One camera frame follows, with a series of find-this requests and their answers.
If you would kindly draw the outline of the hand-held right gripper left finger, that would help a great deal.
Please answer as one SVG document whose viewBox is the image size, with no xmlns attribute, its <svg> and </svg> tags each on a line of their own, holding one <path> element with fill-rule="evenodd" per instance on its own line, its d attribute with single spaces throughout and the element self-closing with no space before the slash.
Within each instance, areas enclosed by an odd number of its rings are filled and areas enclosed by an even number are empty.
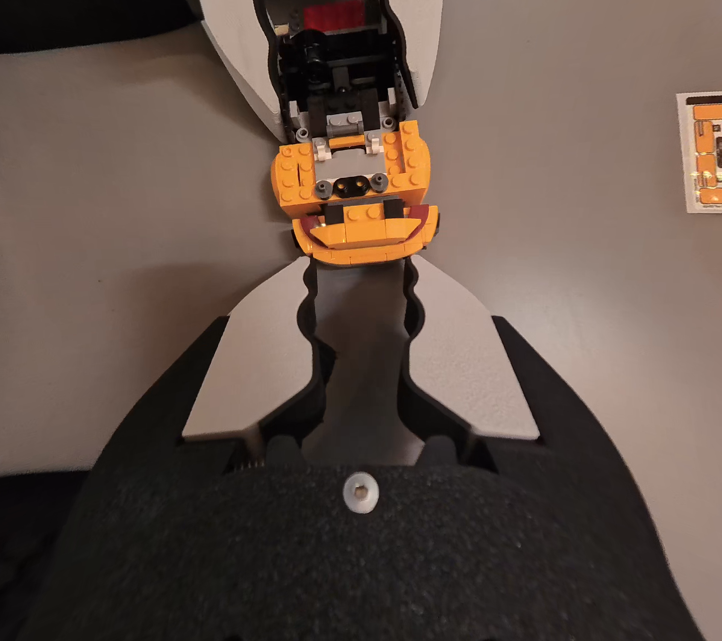
<svg viewBox="0 0 722 641">
<path fill-rule="evenodd" d="M 240 439 L 260 459 L 268 442 L 302 444 L 326 411 L 334 350 L 316 336 L 315 261 L 303 256 L 228 315 L 183 430 L 185 441 Z"/>
</svg>

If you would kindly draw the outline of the orange sticker sheet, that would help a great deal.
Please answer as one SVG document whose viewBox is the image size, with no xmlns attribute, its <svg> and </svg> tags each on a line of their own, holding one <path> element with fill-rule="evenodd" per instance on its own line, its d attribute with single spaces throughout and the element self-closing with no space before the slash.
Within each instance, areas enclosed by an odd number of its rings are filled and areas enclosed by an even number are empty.
<svg viewBox="0 0 722 641">
<path fill-rule="evenodd" d="M 684 198 L 689 214 L 721 214 L 721 93 L 679 93 Z"/>
</svg>

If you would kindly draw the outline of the orange black lego car chassis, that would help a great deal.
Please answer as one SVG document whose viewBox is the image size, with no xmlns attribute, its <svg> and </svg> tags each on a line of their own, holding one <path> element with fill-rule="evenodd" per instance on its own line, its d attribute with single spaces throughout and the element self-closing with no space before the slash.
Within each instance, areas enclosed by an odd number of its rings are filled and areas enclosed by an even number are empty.
<svg viewBox="0 0 722 641">
<path fill-rule="evenodd" d="M 276 28 L 289 144 L 272 165 L 276 199 L 293 219 L 330 203 L 387 197 L 422 203 L 428 146 L 405 119 L 396 43 L 378 0 L 306 6 Z"/>
</svg>

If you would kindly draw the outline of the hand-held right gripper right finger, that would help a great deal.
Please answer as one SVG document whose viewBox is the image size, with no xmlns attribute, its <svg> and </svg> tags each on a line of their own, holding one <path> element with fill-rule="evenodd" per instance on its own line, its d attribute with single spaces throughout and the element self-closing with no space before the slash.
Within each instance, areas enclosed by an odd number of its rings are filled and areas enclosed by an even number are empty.
<svg viewBox="0 0 722 641">
<path fill-rule="evenodd" d="M 449 438 L 471 464 L 486 463 L 488 439 L 536 442 L 537 423 L 484 304 L 420 256 L 405 261 L 403 294 L 403 425 L 424 442 Z"/>
</svg>

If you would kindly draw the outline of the orange black lego assembly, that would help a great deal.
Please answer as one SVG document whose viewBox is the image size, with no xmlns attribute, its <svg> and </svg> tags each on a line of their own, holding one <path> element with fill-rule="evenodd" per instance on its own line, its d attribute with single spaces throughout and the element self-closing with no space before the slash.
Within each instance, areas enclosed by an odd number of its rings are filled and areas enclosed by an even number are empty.
<svg viewBox="0 0 722 641">
<path fill-rule="evenodd" d="M 428 247 L 438 207 L 392 196 L 374 203 L 330 203 L 319 215 L 293 220 L 295 242 L 312 259 L 335 267 L 401 260 Z"/>
</svg>

